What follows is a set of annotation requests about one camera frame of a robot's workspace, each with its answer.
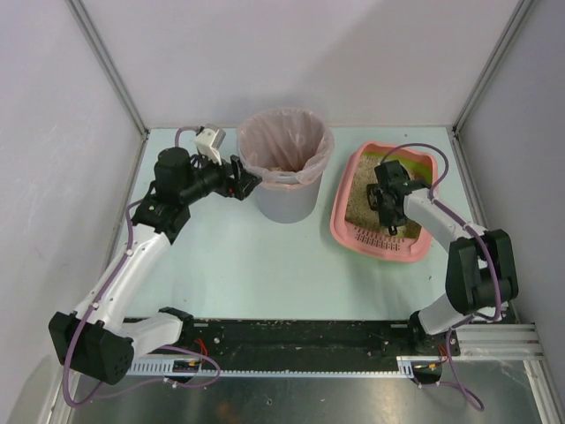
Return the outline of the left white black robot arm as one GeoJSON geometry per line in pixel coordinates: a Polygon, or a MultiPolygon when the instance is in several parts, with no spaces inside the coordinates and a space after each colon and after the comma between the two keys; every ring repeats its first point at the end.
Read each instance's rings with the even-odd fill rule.
{"type": "Polygon", "coordinates": [[[240,158],[215,162],[184,148],[166,148],[145,196],[126,211],[127,240],[92,291],[69,314],[57,312],[49,334],[64,373],[114,385],[132,363],[167,345],[191,344],[191,314],[163,307],[125,322],[127,308],[149,271],[189,221],[190,207],[211,193],[242,201],[260,184],[240,158]]]}

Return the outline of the black slotted litter scoop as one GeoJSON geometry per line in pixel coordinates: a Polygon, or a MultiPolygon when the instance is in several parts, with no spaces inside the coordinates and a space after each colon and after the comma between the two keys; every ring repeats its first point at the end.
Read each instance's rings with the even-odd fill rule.
{"type": "MultiPolygon", "coordinates": [[[[369,185],[367,185],[367,186],[366,186],[366,196],[367,196],[367,201],[368,201],[369,208],[370,208],[372,211],[376,212],[377,215],[378,215],[378,212],[377,212],[377,202],[376,202],[376,196],[375,196],[375,192],[376,192],[377,186],[378,186],[378,184],[369,184],[369,185]]],[[[390,236],[396,236],[397,233],[398,233],[397,227],[388,228],[388,227],[382,226],[381,224],[380,224],[380,226],[383,227],[383,228],[386,228],[387,231],[388,231],[388,234],[389,234],[390,236]]]]}

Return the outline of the pink green litter box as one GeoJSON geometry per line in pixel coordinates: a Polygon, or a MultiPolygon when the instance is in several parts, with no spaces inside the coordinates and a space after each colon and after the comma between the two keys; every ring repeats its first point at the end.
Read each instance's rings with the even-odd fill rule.
{"type": "Polygon", "coordinates": [[[432,155],[410,148],[394,150],[394,146],[391,144],[369,140],[350,156],[344,168],[336,191],[329,224],[330,231],[338,243],[355,252],[385,261],[420,261],[426,257],[432,244],[432,236],[423,227],[421,227],[421,232],[417,239],[393,238],[390,235],[380,235],[373,231],[363,230],[345,221],[345,210],[353,174],[358,166],[360,156],[369,153],[382,155],[381,159],[399,157],[414,168],[425,168],[425,170],[419,168],[419,172],[422,172],[429,178],[428,181],[425,180],[428,184],[434,182],[438,177],[437,162],[432,155]]]}

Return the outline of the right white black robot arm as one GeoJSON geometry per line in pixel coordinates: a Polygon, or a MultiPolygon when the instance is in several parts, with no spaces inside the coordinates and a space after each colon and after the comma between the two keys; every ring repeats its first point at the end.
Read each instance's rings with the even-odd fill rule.
{"type": "Polygon", "coordinates": [[[380,226],[395,236],[414,221],[439,242],[448,254],[445,293],[411,315],[407,331],[416,352],[431,350],[436,337],[479,318],[497,322],[502,305],[519,292],[510,236],[464,221],[434,196],[434,185],[411,179],[399,161],[382,162],[374,169],[377,182],[366,188],[371,210],[380,226]]]}

